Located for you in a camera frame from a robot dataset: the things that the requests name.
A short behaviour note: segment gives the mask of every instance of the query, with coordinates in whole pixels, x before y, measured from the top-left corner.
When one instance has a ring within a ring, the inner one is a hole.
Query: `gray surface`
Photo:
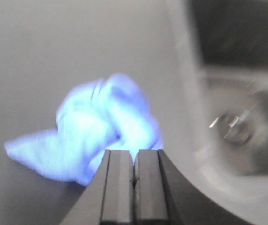
[[[133,222],[133,161],[129,151],[110,151],[101,225]]]
[[[0,225],[57,224],[83,189],[11,161],[3,142],[55,125],[75,85],[132,76],[150,97],[166,149],[185,145],[164,1],[0,0]]]
[[[111,152],[105,151],[103,161],[90,185],[68,212],[60,225],[99,225]]]

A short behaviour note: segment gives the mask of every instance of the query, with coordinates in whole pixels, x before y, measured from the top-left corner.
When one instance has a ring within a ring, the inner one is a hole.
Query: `blue cloth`
[[[124,74],[72,89],[57,110],[57,128],[4,144],[8,156],[56,181],[89,185],[104,151],[161,149],[159,124],[140,87]]]

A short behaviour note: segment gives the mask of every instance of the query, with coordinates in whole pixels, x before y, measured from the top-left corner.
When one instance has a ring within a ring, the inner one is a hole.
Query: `gray wall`
[[[0,0],[0,225],[56,224],[83,191],[11,161],[3,142],[55,125],[75,85],[114,72],[147,92],[166,150],[185,117],[164,1]]]

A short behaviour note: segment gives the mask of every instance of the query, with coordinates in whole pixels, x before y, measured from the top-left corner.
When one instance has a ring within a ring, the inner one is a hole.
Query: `crumpled cloth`
[[[57,110],[57,127],[4,144],[8,156],[56,181],[89,185],[104,151],[161,149],[163,140],[149,101],[124,74],[73,88]]]

